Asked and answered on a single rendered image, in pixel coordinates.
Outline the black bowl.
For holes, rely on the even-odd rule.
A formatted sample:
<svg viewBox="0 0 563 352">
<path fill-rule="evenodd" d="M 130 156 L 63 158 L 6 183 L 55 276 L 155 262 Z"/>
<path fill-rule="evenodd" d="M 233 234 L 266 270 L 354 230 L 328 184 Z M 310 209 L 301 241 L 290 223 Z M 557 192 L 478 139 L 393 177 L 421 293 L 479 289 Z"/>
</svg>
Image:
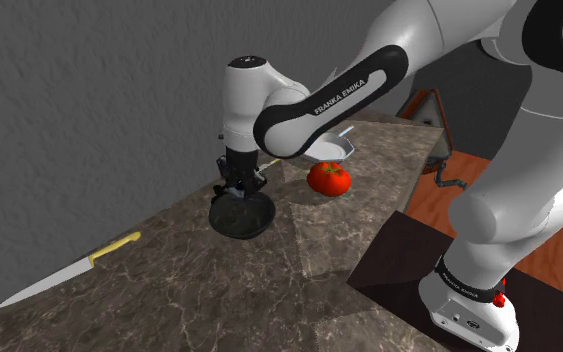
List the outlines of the black bowl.
<svg viewBox="0 0 563 352">
<path fill-rule="evenodd" d="M 241 198 L 223 194 L 212 199 L 210 226 L 226 237 L 248 240 L 262 234 L 276 215 L 274 202 L 264 193 Z"/>
</svg>

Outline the red tomato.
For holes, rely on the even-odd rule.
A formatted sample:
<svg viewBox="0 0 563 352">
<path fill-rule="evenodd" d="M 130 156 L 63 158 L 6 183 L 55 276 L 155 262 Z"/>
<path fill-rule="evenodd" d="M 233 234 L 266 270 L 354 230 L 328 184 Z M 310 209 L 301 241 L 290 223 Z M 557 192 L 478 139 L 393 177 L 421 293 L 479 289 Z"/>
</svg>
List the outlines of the red tomato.
<svg viewBox="0 0 563 352">
<path fill-rule="evenodd" d="M 351 186 L 350 175 L 335 162 L 319 162 L 311 167 L 306 181 L 310 188 L 327 197 L 338 197 Z"/>
</svg>

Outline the white frying pan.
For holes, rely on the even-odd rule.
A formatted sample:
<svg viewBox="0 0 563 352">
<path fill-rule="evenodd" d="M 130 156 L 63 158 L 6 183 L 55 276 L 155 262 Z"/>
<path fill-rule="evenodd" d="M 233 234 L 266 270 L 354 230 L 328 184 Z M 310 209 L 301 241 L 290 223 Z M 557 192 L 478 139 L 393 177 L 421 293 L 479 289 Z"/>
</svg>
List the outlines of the white frying pan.
<svg viewBox="0 0 563 352">
<path fill-rule="evenodd" d="M 323 133 L 305 151 L 303 158 L 314 163 L 343 162 L 355 151 L 351 141 L 345 137 L 352 129 L 353 126 L 350 126 L 338 134 Z"/>
</svg>

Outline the dark robot stand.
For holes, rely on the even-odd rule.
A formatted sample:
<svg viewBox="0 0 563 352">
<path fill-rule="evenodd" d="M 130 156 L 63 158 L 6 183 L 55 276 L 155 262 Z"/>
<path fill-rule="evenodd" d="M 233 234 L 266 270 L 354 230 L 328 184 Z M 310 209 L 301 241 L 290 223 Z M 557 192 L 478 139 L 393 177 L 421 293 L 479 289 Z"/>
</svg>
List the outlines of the dark robot stand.
<svg viewBox="0 0 563 352">
<path fill-rule="evenodd" d="M 398 211 L 380 231 L 347 283 L 451 352 L 481 349 L 437 327 L 418 293 L 452 238 Z M 516 352 L 563 352 L 563 292 L 517 269 L 506 275 L 506 297 L 520 328 Z"/>
</svg>

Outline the orange framed triangular object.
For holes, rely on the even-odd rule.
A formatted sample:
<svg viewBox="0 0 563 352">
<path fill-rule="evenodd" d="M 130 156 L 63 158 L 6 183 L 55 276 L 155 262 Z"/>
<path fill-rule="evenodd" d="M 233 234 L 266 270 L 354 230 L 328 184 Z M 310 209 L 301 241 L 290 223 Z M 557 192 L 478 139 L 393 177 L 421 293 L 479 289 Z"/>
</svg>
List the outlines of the orange framed triangular object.
<svg viewBox="0 0 563 352">
<path fill-rule="evenodd" d="M 422 174 L 432 174 L 433 180 L 439 188 L 457 186 L 466 190 L 467 183 L 460 179 L 442 179 L 442 173 L 446 169 L 447 161 L 453 152 L 453 142 L 447 127 L 439 92 L 436 89 L 414 89 L 399 109 L 397 116 L 428 127 L 443 129 L 441 136 L 427 157 Z"/>
</svg>

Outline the yellow handled kitchen knife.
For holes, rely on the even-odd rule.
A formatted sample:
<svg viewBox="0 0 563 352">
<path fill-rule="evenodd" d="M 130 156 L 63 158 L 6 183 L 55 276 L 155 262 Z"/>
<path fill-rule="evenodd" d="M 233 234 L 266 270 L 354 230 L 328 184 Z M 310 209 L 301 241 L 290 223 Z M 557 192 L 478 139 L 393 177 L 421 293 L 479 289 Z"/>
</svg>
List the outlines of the yellow handled kitchen knife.
<svg viewBox="0 0 563 352">
<path fill-rule="evenodd" d="M 46 291 L 52 287 L 55 287 L 63 282 L 66 282 L 76 276 L 79 276 L 95 267 L 95 261 L 115 250 L 118 250 L 122 246 L 138 241 L 141 238 L 140 232 L 133 232 L 124 236 L 121 239 L 114 241 L 113 243 L 96 250 L 95 252 L 81 258 L 80 260 L 70 264 L 61 270 L 52 273 L 51 275 L 39 280 L 38 282 L 22 289 L 21 291 L 15 293 L 14 295 L 7 298 L 5 301 L 0 303 L 0 309 L 18 303 L 29 297 L 35 296 L 43 291 Z"/>
</svg>

